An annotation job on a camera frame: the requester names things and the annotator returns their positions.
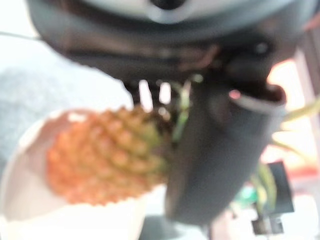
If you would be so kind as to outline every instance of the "green leaf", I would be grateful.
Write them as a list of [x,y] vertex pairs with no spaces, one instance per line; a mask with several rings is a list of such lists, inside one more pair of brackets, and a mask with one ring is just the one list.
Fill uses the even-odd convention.
[[276,207],[277,200],[277,186],[274,175],[272,174],[267,164],[260,163],[258,167],[258,177],[264,186],[267,195],[267,204],[269,210],[273,210]]
[[271,144],[275,145],[275,146],[277,146],[279,148],[282,148],[282,149],[285,149],[285,150],[289,150],[289,151],[295,153],[296,155],[298,155],[299,157],[301,157],[305,161],[310,159],[304,153],[300,152],[299,150],[295,149],[294,147],[292,147],[292,146],[290,146],[290,145],[288,145],[286,143],[283,143],[283,142],[280,142],[278,140],[272,139]]
[[284,122],[290,122],[302,117],[306,117],[312,114],[317,114],[320,112],[320,95],[316,97],[313,103],[310,103],[299,109],[290,111],[285,117]]
[[250,178],[250,182],[256,189],[257,193],[257,202],[256,202],[256,209],[259,214],[264,214],[265,205],[268,202],[268,194],[267,191],[260,181],[260,178],[257,176],[257,174],[253,174]]

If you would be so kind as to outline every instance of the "white plate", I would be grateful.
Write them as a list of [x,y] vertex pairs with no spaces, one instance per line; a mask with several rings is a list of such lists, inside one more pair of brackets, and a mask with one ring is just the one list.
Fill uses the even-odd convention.
[[46,151],[55,136],[86,110],[55,113],[22,136],[7,165],[0,188],[2,240],[137,240],[145,217],[146,197],[117,204],[68,204],[45,181]]

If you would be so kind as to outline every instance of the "small pineapple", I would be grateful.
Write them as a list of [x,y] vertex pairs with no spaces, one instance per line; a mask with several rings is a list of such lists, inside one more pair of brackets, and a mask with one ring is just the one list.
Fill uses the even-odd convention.
[[105,205],[167,180],[159,115],[137,106],[93,114],[61,132],[47,152],[47,181],[68,202]]

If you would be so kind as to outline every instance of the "pineapple leaves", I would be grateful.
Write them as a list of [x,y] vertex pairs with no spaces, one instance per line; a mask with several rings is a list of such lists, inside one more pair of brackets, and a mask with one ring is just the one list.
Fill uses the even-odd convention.
[[318,95],[313,103],[310,103],[299,109],[290,111],[284,118],[284,122],[290,122],[302,117],[310,116],[320,112],[320,95]]

